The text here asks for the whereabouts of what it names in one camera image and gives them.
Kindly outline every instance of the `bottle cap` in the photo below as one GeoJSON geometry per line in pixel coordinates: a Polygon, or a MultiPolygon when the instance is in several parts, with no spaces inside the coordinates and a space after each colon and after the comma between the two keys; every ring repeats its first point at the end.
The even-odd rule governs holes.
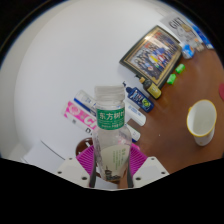
{"type": "Polygon", "coordinates": [[[95,98],[97,101],[107,101],[107,100],[124,100],[124,86],[95,86],[95,98]]]}
{"type": "Polygon", "coordinates": [[[132,88],[131,88],[131,87],[127,87],[127,88],[126,88],[126,92],[127,92],[127,93],[130,93],[131,91],[132,91],[132,88]]]}
{"type": "Polygon", "coordinates": [[[140,83],[145,82],[145,78],[144,78],[144,77],[141,77],[141,78],[139,79],[139,82],[140,82],[140,83]]]}

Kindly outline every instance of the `blue object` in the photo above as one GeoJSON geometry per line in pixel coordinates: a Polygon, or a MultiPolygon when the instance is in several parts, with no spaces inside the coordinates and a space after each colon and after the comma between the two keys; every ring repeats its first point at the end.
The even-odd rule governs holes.
{"type": "Polygon", "coordinates": [[[186,58],[186,59],[192,58],[194,56],[194,49],[191,48],[191,46],[189,44],[186,44],[182,48],[182,53],[183,53],[184,58],[186,58]]]}
{"type": "Polygon", "coordinates": [[[126,92],[128,98],[141,107],[145,112],[149,112],[153,109],[154,104],[151,102],[137,87],[127,87],[126,92]]]}

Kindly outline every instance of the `yellow object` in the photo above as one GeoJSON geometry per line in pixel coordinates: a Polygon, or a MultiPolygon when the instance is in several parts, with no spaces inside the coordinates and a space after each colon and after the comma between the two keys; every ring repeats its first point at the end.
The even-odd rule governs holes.
{"type": "Polygon", "coordinates": [[[139,82],[140,82],[140,83],[143,83],[143,82],[145,82],[145,79],[144,79],[144,77],[141,77],[141,78],[139,79],[139,82]]]}
{"type": "Polygon", "coordinates": [[[149,93],[151,93],[156,99],[160,97],[161,95],[161,90],[154,84],[147,89],[149,93]]]}

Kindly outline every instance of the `sticker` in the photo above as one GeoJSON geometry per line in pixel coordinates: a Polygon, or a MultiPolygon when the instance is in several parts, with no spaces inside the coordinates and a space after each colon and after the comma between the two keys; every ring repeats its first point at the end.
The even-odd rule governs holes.
{"type": "Polygon", "coordinates": [[[92,131],[97,127],[96,118],[76,103],[69,101],[63,111],[63,115],[90,135],[92,135],[92,131]]]}
{"type": "Polygon", "coordinates": [[[115,130],[124,126],[125,108],[118,110],[97,109],[98,127],[105,130],[115,130]]]}

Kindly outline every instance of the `green bottle label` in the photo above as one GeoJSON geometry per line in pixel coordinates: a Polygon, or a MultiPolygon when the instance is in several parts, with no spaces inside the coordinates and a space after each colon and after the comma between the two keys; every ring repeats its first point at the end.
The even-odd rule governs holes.
{"type": "Polygon", "coordinates": [[[185,66],[184,66],[183,64],[180,64],[180,65],[176,68],[176,72],[177,72],[177,73],[181,73],[184,69],[185,69],[185,66]]]}
{"type": "Polygon", "coordinates": [[[96,109],[97,125],[105,130],[115,130],[124,126],[125,108],[118,110],[96,109]]]}

